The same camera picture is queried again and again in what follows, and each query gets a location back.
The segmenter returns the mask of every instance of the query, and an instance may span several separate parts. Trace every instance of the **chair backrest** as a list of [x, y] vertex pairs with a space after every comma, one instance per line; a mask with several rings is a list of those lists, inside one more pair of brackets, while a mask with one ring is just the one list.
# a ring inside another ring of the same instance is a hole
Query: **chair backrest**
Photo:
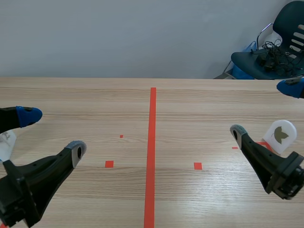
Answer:
[[[295, 51], [304, 50], [304, 1], [293, 1], [284, 6], [275, 19], [273, 30], [282, 37], [281, 48], [284, 50], [288, 51], [290, 47]], [[302, 57], [304, 51], [294, 55]]]

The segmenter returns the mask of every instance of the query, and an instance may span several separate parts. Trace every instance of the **black chair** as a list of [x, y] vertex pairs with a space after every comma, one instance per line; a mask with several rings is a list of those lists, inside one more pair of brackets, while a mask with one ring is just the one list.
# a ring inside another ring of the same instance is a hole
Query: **black chair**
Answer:
[[[272, 23], [258, 35], [257, 48], [259, 36], [270, 25]], [[304, 1], [294, 1], [284, 6], [273, 23], [273, 30], [282, 37], [281, 50], [293, 54], [298, 51], [294, 54], [295, 59], [288, 57], [291, 58], [292, 63], [296, 64], [293, 72], [284, 72], [283, 74], [277, 71], [267, 72], [263, 66], [256, 62], [258, 54], [265, 53], [265, 49], [257, 50], [254, 52], [255, 54], [235, 52], [231, 56], [232, 62], [256, 79], [288, 79], [304, 75], [304, 51], [302, 51], [304, 50]]]

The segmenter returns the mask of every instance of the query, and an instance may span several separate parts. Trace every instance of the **wooden table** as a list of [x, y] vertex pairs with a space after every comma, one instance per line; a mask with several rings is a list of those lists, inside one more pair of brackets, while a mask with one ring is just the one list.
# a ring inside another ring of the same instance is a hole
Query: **wooden table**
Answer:
[[[143, 228], [150, 88], [156, 87], [156, 228], [302, 228], [304, 190], [292, 201], [267, 195], [241, 151], [232, 149], [231, 125], [260, 141], [273, 121], [286, 119], [298, 138], [282, 156], [304, 154], [304, 99], [280, 94], [276, 84], [0, 78], [1, 107], [44, 113], [37, 124], [15, 131], [16, 165], [57, 154], [72, 140], [88, 147], [35, 227]], [[194, 162], [203, 170], [194, 170]], [[0, 175], [6, 175], [2, 165]]]

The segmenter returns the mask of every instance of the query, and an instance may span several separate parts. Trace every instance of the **blue bag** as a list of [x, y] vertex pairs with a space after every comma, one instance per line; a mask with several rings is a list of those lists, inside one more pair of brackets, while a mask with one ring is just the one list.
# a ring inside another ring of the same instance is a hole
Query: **blue bag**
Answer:
[[[257, 49], [257, 43], [253, 41], [247, 48], [243, 50], [243, 52], [250, 52], [251, 50], [256, 51]], [[250, 76], [249, 74], [246, 74], [244, 71], [242, 71], [240, 68], [238, 68], [236, 65], [233, 66], [232, 69], [232, 76], [236, 79], [247, 79], [247, 80], [254, 80], [254, 77]]]

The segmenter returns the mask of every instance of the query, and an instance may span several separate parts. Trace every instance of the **white plastic container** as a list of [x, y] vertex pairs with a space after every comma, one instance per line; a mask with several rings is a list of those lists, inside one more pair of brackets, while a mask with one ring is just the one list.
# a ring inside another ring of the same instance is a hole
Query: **white plastic container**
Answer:
[[287, 120], [272, 123], [263, 139], [278, 153], [283, 153], [297, 137], [295, 126]]
[[12, 130], [0, 134], [0, 162], [10, 159], [16, 138]]

